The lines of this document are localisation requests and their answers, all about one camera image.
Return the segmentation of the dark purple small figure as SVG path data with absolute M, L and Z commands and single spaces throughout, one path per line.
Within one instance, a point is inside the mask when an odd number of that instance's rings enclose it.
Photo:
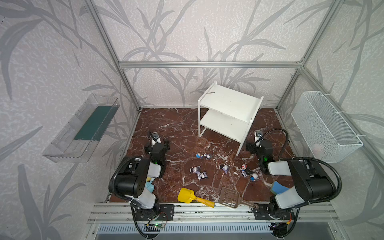
M 225 174 L 227 174 L 228 171 L 229 171 L 229 167 L 228 167 L 228 165 L 226 165 L 226 164 L 222 164 L 222 165 L 220 165 L 219 168 L 220 168 L 221 170 L 223 170 Z

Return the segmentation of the black purple Kuromi figure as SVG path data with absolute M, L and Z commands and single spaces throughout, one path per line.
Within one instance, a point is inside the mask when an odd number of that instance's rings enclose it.
M 191 174 L 201 174 L 201 166 L 196 166 L 190 168 Z

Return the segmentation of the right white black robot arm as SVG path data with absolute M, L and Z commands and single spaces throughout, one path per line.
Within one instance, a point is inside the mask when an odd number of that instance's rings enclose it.
M 246 150 L 256 155 L 263 174 L 289 176 L 293 180 L 293 187 L 271 197 L 268 205 L 270 214 L 328 202 L 341 193 L 343 186 L 341 176 L 335 168 L 324 161 L 311 157 L 274 161 L 273 145 L 261 139 L 254 143 L 246 143 Z

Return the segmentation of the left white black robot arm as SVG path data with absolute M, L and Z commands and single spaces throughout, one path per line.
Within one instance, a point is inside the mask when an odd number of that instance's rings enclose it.
M 146 149 L 149 158 L 124 157 L 109 182 L 109 192 L 126 200 L 137 211 L 160 211 L 159 200 L 146 187 L 147 178 L 162 178 L 166 171 L 169 141 L 155 143 Z

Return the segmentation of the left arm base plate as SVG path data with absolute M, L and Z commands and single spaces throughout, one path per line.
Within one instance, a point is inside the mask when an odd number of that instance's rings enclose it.
M 134 215 L 137 221 L 149 221 L 152 219 L 160 221 L 172 221 L 175 213 L 175 205 L 160 204 L 152 209 L 134 209 Z

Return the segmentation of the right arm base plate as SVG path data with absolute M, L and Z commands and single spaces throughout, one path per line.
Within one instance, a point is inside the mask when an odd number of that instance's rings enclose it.
M 289 222 L 296 216 L 293 209 L 274 209 L 270 208 L 269 204 L 259 204 L 258 209 L 250 207 L 250 210 L 254 214 L 255 220 Z

